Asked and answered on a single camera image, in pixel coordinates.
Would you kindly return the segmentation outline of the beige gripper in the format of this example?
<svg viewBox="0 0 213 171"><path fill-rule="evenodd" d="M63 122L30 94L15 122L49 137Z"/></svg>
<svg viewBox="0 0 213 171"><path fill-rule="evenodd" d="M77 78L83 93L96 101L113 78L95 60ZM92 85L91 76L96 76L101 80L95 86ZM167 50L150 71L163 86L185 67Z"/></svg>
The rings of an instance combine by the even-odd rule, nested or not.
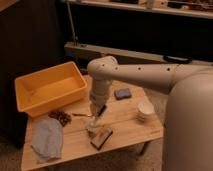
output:
<svg viewBox="0 0 213 171"><path fill-rule="evenodd" d="M108 100L107 95L97 95L93 92L90 93L90 111L93 116L100 116L106 102Z"/></svg>

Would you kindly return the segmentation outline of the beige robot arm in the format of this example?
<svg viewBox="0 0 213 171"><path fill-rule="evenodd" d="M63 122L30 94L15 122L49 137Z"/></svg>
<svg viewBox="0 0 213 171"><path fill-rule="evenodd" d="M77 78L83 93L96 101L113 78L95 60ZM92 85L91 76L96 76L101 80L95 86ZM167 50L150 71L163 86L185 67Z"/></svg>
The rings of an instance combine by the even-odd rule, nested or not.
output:
<svg viewBox="0 0 213 171"><path fill-rule="evenodd" d="M93 111L106 104L113 80L166 93L162 171L213 171L213 66L120 65L106 56L87 71Z"/></svg>

